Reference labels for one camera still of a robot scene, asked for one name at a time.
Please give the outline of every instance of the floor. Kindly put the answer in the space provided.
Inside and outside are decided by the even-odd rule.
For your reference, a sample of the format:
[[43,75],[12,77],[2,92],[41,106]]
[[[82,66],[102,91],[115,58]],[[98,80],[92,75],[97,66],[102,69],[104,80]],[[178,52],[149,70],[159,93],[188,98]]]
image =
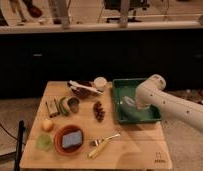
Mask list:
[[[198,91],[192,91],[188,96],[186,91],[168,93],[193,101],[201,98]],[[24,141],[26,141],[39,103],[40,98],[2,99],[0,122],[16,136],[18,122],[24,120],[26,127]],[[169,114],[163,115],[161,123],[173,163],[172,171],[203,171],[203,134]],[[15,147],[15,140],[0,128],[0,150],[9,147]],[[11,171],[13,166],[13,158],[0,161],[0,171]]]

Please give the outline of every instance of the blue sponge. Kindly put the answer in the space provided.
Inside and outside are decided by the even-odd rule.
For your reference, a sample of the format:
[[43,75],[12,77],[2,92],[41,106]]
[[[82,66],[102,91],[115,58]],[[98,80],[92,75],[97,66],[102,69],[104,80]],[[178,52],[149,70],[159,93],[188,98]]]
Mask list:
[[62,137],[62,148],[70,148],[82,144],[82,132],[76,131]]

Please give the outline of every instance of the fork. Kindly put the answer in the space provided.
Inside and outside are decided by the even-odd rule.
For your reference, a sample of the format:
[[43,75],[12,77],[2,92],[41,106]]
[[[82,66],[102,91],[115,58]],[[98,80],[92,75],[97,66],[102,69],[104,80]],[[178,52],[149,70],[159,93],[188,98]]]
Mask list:
[[112,135],[112,136],[109,136],[107,138],[103,138],[103,139],[95,139],[93,141],[90,141],[90,146],[98,146],[102,141],[104,141],[105,139],[108,139],[108,140],[111,140],[115,137],[120,137],[121,136],[121,133],[117,133],[115,135]]

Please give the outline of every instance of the table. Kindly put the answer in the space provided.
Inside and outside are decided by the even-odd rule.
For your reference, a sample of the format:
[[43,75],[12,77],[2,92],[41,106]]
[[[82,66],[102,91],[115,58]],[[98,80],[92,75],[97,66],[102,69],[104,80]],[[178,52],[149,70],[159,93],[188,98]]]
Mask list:
[[[44,169],[171,169],[168,147],[160,122],[154,124],[120,125],[115,120],[112,84],[100,96],[90,96],[80,101],[77,114],[68,117],[59,115],[52,118],[54,129],[49,133],[53,138],[57,130],[68,124],[80,126],[85,134],[82,150],[74,156],[61,156],[53,147],[45,152],[35,148],[36,138],[43,133],[42,121],[49,118],[45,102],[63,96],[74,96],[66,82],[48,82],[44,91],[35,121],[25,146],[21,168]],[[106,111],[104,120],[99,123],[93,114],[93,104],[100,101]],[[104,138],[121,132],[122,136],[107,145],[95,159],[87,154],[92,151],[89,141]]]

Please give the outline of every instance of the grapes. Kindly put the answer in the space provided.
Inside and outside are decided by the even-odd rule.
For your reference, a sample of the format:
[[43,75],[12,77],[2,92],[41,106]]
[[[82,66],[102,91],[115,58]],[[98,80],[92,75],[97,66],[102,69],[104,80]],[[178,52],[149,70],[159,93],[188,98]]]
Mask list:
[[105,111],[102,108],[102,104],[100,101],[97,101],[94,105],[93,105],[93,111],[94,111],[94,115],[96,117],[96,119],[101,122],[104,119],[105,116]]

